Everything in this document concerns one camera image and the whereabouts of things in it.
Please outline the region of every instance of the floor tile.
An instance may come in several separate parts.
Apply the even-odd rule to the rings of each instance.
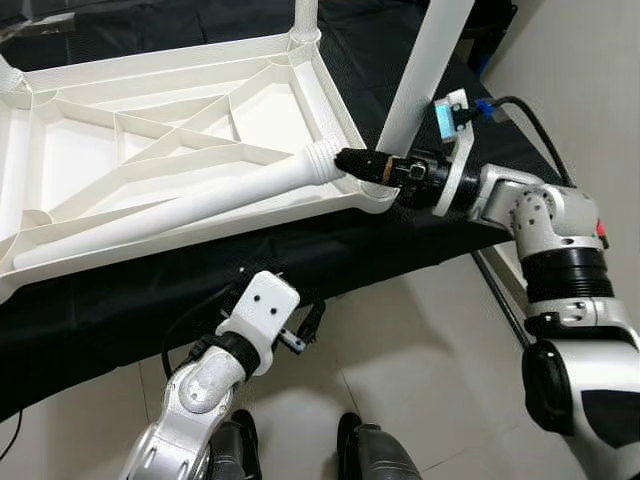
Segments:
[[[562,438],[528,418],[421,475],[423,480],[586,480]]]
[[[365,421],[396,436],[419,469],[492,432],[452,344],[424,321],[402,279],[331,302],[322,329]]]
[[[422,321],[449,345],[469,393],[492,429],[517,425],[526,414],[522,347],[471,257],[403,278]]]
[[[338,421],[355,411],[328,345],[300,357],[276,353],[271,370],[239,391],[238,407],[252,412],[265,479],[335,479]]]
[[[14,426],[0,425],[0,445]],[[116,369],[27,408],[0,478],[112,480],[146,426],[138,365]]]

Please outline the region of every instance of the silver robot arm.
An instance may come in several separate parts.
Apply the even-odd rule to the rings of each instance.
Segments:
[[[526,407],[562,434],[591,480],[640,480],[640,338],[607,277],[594,201],[580,190],[496,165],[465,165],[471,122],[455,121],[463,91],[436,102],[452,161],[434,152],[403,159],[343,150],[336,165],[399,189],[398,201],[434,214],[455,211],[508,231],[527,280]]]
[[[137,440],[121,480],[199,478],[209,438],[230,412],[235,389],[269,369],[272,345],[299,302],[279,277],[256,274],[217,328],[215,345],[169,380],[160,418]]]

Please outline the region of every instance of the white plastic pipe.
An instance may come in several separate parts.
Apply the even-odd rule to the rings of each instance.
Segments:
[[[320,39],[318,0],[296,0],[295,20],[291,38],[298,43],[313,43]]]
[[[17,255],[16,269],[115,247],[188,225],[308,185],[323,185],[344,176],[334,163],[341,146],[333,140],[308,145],[280,162],[237,177],[233,182],[170,200],[76,235],[39,245]]]
[[[376,150],[406,157],[474,0],[431,0]]]

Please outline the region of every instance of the black cloth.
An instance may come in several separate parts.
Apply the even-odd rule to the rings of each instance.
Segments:
[[[25,69],[152,49],[286,31],[285,0],[164,2],[125,12],[80,15],[64,36],[14,39],[8,60]],[[322,56],[370,147],[375,146],[413,45],[424,7],[399,0],[322,1]],[[464,87],[487,91],[452,60],[438,95]],[[415,142],[442,148],[433,109]],[[556,180],[511,122],[478,122],[469,162],[492,162]],[[270,268],[301,293],[326,299],[507,240],[504,232],[393,206],[380,215],[346,210],[231,238],[78,272],[21,288],[0,306],[0,419],[117,366],[157,354],[163,333],[181,313],[238,275]],[[174,344],[194,339],[214,321],[204,308]]]
[[[0,28],[25,20],[22,0],[3,0],[0,2]]]

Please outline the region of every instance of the metal rod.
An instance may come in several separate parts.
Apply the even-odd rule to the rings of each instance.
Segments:
[[[506,297],[502,293],[500,286],[496,282],[495,278],[493,278],[493,274],[489,270],[489,267],[484,261],[484,258],[482,258],[480,252],[477,251],[471,252],[471,258],[473,258],[473,261],[476,262],[478,270],[480,270],[482,277],[484,278],[485,282],[487,282],[489,290],[491,290],[493,297],[496,299],[496,302],[498,302],[498,306],[500,307],[500,310],[502,310],[502,313],[504,313],[504,316],[506,317],[511,330],[516,337],[516,340],[518,340],[523,349],[527,348],[529,345],[531,345],[529,337],[527,337],[527,333],[525,332],[524,328],[522,328],[522,325],[516,318],[516,315],[513,313],[513,310],[511,309],[509,302],[507,302]]]

